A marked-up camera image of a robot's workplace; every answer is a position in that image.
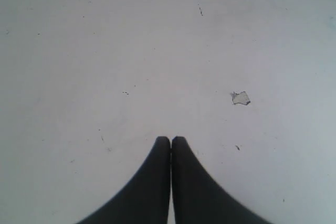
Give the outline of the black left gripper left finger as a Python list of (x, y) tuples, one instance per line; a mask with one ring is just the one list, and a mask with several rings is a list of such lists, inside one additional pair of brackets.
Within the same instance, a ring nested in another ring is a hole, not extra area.
[(159, 136), (127, 184), (80, 223), (167, 223), (171, 191), (171, 144)]

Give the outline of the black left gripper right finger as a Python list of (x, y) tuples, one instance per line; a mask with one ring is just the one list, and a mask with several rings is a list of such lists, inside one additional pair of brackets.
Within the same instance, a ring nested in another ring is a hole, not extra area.
[(182, 136), (172, 140), (171, 174), (176, 223), (268, 223), (223, 190)]

